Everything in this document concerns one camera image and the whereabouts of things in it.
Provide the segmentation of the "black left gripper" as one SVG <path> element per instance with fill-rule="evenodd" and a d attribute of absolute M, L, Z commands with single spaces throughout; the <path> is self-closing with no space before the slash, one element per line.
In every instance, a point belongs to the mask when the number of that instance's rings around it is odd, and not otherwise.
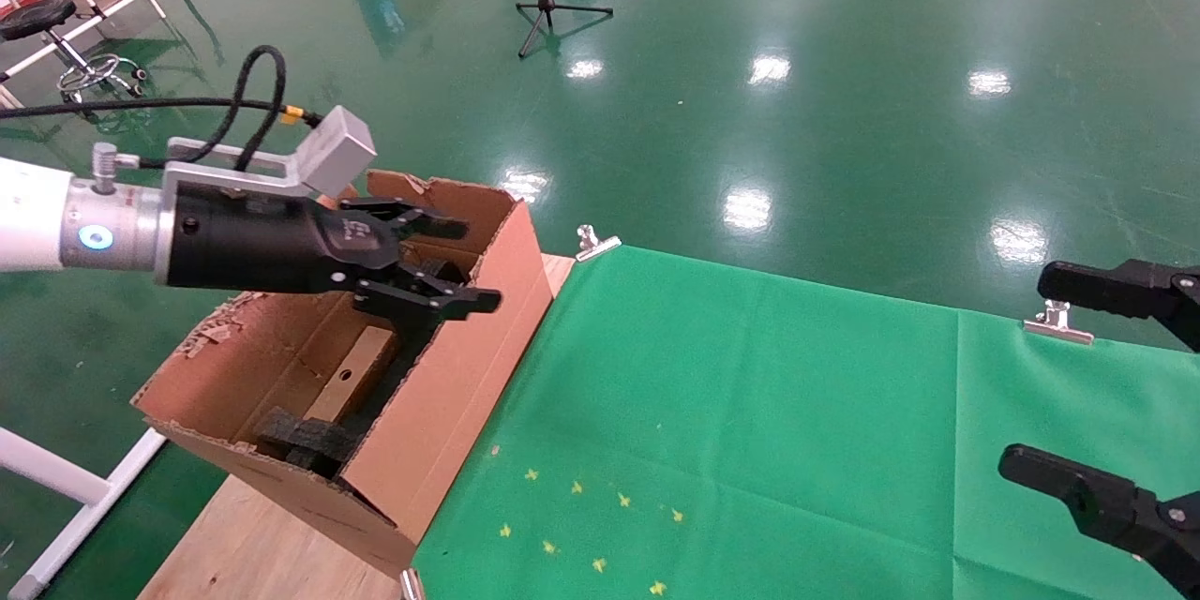
<path fill-rule="evenodd" d="M 354 308 L 386 320 L 464 320 L 499 310 L 498 290 L 442 280 L 401 260 L 401 240 L 463 240 L 466 220 L 401 198 L 250 191 L 233 198 L 180 186 L 167 257 L 169 287 L 256 293 L 354 290 Z"/>

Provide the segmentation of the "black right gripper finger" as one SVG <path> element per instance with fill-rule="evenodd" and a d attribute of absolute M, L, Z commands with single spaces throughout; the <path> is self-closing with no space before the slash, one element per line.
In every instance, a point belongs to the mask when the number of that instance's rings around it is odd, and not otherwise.
<path fill-rule="evenodd" d="M 1147 563 L 1178 595 L 1199 595 L 1196 490 L 1163 502 L 1129 479 L 1028 445 L 1006 448 L 998 475 L 1058 499 L 1076 532 Z"/>
<path fill-rule="evenodd" d="M 1091 268 L 1055 260 L 1042 268 L 1037 293 L 1132 319 L 1152 319 L 1190 352 L 1199 352 L 1199 268 L 1175 268 L 1127 260 L 1116 268 Z"/>

